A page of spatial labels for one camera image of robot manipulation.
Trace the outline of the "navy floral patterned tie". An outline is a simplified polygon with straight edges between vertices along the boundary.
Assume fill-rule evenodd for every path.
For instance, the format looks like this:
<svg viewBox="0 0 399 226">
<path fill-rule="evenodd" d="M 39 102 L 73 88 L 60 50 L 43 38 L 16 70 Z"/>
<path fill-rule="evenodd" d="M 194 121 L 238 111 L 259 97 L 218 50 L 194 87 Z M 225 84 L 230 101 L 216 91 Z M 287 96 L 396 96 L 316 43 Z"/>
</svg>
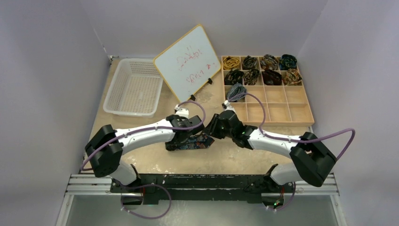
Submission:
<svg viewBox="0 0 399 226">
<path fill-rule="evenodd" d="M 207 149 L 213 143 L 214 139 L 206 134 L 198 134 L 191 136 L 187 141 L 183 143 L 176 142 L 166 142 L 165 148 L 168 151 L 176 151 L 176 150 L 196 150 L 196 149 Z"/>
</svg>

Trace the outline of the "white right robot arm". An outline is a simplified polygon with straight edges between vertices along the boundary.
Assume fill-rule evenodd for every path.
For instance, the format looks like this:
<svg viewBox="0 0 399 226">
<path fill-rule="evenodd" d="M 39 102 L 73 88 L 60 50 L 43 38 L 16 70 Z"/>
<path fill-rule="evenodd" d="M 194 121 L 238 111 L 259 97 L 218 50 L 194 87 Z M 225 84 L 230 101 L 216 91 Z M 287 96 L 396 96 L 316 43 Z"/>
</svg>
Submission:
<svg viewBox="0 0 399 226">
<path fill-rule="evenodd" d="M 266 173 L 264 185 L 271 192 L 283 184 L 301 180 L 320 187 L 337 162 L 322 142 L 309 142 L 316 138 L 313 133 L 305 132 L 301 136 L 267 134 L 260 127 L 243 124 L 232 110 L 214 114 L 203 131 L 213 138 L 231 138 L 241 148 L 265 150 L 290 158 L 291 163 L 273 166 Z"/>
</svg>

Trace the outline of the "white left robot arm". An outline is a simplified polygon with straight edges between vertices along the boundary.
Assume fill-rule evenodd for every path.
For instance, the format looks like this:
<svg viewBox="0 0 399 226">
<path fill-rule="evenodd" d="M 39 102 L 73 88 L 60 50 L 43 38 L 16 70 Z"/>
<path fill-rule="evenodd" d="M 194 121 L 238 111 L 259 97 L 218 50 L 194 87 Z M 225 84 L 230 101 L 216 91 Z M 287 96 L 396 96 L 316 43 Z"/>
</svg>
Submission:
<svg viewBox="0 0 399 226">
<path fill-rule="evenodd" d="M 125 163 L 122 156 L 130 151 L 156 143 L 171 143 L 180 148 L 204 129 L 203 119 L 172 114 L 158 122 L 130 129 L 114 129 L 110 124 L 102 126 L 86 144 L 87 164 L 95 176 L 111 176 L 128 192 L 140 188 L 139 174 L 133 165 Z"/>
</svg>

